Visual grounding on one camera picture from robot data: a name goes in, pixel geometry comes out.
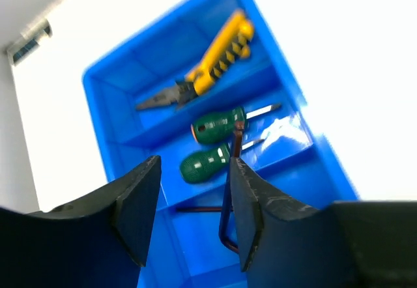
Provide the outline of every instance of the white surface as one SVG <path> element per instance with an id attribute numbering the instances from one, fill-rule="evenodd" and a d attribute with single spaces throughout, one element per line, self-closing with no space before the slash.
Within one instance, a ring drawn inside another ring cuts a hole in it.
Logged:
<path id="1" fill-rule="evenodd" d="M 40 207 L 106 180 L 81 84 L 104 52 L 181 0 L 66 0 L 15 70 Z M 363 199 L 417 199 L 417 0 L 255 0 Z"/>
<path id="2" fill-rule="evenodd" d="M 23 213 L 39 209 L 6 55 L 0 55 L 0 207 Z"/>

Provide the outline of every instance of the yellow pliers handle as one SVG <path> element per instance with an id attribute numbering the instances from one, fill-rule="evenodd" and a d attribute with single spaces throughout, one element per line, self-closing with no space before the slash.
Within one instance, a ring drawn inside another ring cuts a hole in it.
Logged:
<path id="1" fill-rule="evenodd" d="M 186 81 L 194 83 L 194 90 L 198 96 L 207 92 L 237 59 L 249 57 L 248 43 L 254 33 L 255 28 L 252 22 L 246 19 L 243 10 L 234 11 L 200 63 L 185 76 Z"/>

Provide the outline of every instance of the black plastic part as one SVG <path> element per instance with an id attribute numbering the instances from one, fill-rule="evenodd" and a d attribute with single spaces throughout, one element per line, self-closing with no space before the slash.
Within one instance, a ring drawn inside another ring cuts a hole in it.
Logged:
<path id="1" fill-rule="evenodd" d="M 161 176 L 152 156 L 51 212 L 0 209 L 1 287 L 136 287 Z"/>
<path id="2" fill-rule="evenodd" d="M 175 208 L 178 213 L 202 213 L 202 212 L 221 212 L 222 207 L 178 207 Z"/>
<path id="3" fill-rule="evenodd" d="M 417 287 L 417 202 L 340 202 L 317 210 L 240 158 L 231 159 L 230 175 L 249 288 Z"/>

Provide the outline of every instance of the green screwdriver handle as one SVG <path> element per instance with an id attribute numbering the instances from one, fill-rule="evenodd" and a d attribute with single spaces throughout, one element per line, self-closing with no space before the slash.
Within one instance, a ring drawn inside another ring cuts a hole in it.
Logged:
<path id="1" fill-rule="evenodd" d="M 229 137 L 233 133 L 237 121 L 244 122 L 247 127 L 246 114 L 242 107 L 204 115 L 191 125 L 191 131 L 198 143 L 209 145 Z"/>
<path id="2" fill-rule="evenodd" d="M 229 161 L 230 149 L 226 143 L 208 151 L 197 151 L 181 162 L 181 176 L 190 184 L 205 182 L 225 167 Z"/>

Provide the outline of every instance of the pliers jaw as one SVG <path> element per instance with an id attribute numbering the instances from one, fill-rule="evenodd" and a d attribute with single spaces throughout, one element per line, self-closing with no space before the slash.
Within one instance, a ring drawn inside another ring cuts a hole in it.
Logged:
<path id="1" fill-rule="evenodd" d="M 177 81 L 172 87 L 162 89 L 158 94 L 136 105 L 137 110 L 159 108 L 177 103 L 177 109 L 198 97 L 192 81 Z"/>

